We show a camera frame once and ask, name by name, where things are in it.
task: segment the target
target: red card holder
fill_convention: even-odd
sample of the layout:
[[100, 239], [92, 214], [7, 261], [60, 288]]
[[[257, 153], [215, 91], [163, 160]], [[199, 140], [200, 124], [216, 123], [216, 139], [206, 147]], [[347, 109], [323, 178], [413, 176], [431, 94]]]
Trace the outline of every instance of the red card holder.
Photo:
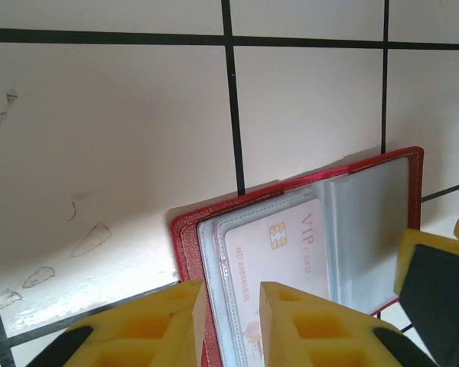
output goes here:
[[[399, 158], [408, 159], [408, 227], [420, 228], [420, 204], [422, 198], [422, 166], [423, 149], [420, 147], [403, 148], [390, 151], [372, 158], [345, 164], [341, 167], [309, 174], [299, 178], [285, 180], [270, 187], [238, 196], [221, 203], [216, 203], [190, 213], [178, 216], [171, 224], [175, 257], [182, 281], [190, 279], [204, 280], [203, 260], [200, 253], [197, 226], [214, 216], [219, 216], [245, 206], [260, 203], [264, 200], [280, 196], [288, 190], [329, 179], [336, 176], [355, 174], [368, 168], [384, 164]], [[211, 313], [209, 297], [206, 295], [206, 329], [203, 345], [202, 366], [220, 367], [223, 365], [216, 337], [216, 328]]]

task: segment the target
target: white tile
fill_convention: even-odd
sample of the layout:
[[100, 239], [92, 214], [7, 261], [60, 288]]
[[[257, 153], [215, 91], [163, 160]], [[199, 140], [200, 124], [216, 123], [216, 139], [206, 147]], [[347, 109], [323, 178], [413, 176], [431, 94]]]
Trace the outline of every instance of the white tile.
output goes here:
[[227, 90], [223, 47], [0, 44], [9, 335], [178, 279], [170, 211], [236, 191]]
[[422, 204], [422, 231], [455, 239], [459, 219], [459, 190]]
[[389, 39], [459, 44], [459, 0], [391, 0]]
[[237, 47], [235, 57], [247, 187], [379, 153], [381, 51]]
[[14, 356], [17, 367], [25, 367], [32, 359], [41, 353], [49, 344], [53, 342], [64, 330], [51, 333], [41, 338], [34, 339], [30, 342], [14, 346], [12, 355]]
[[381, 311], [381, 320], [386, 321], [387, 323], [391, 323], [392, 325], [396, 326], [398, 329], [402, 329], [407, 327], [411, 322], [408, 316], [406, 316], [403, 307], [396, 302], [391, 306], [387, 307], [386, 309]]
[[418, 332], [416, 331], [415, 328], [412, 328], [405, 332], [405, 335], [416, 344], [418, 348], [420, 348], [427, 356], [429, 356], [432, 359], [432, 356], [430, 352], [428, 351], [427, 347], [423, 343], [422, 338], [419, 336]]
[[384, 2], [232, 0], [231, 17], [244, 36], [382, 40]]
[[218, 0], [0, 0], [0, 28], [222, 34]]
[[423, 195], [459, 184], [459, 52], [389, 52], [387, 149], [425, 149]]

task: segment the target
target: red leather cover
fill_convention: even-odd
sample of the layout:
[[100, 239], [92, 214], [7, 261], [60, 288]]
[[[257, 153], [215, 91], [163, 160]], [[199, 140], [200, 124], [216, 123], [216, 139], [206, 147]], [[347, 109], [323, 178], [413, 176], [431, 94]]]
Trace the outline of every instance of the red leather cover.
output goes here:
[[[218, 216], [244, 206], [252, 205], [275, 196], [282, 195], [286, 190], [295, 189], [313, 182], [330, 177], [353, 174], [378, 164], [386, 163], [397, 158], [408, 158], [409, 161], [409, 212], [408, 227], [420, 228], [420, 204], [422, 198], [422, 167], [423, 149], [420, 147], [403, 148], [390, 151], [372, 158], [352, 164], [333, 168], [326, 171], [309, 174], [304, 177], [285, 180], [265, 189], [257, 190], [243, 196], [206, 206], [193, 212], [178, 216], [171, 224], [171, 234], [174, 241], [175, 257], [182, 281], [189, 279], [204, 280], [204, 269], [200, 254], [197, 226], [213, 216]], [[217, 344], [216, 328], [213, 315], [210, 312], [209, 296], [206, 289], [206, 331], [203, 345], [203, 367], [221, 367], [223, 365]]]

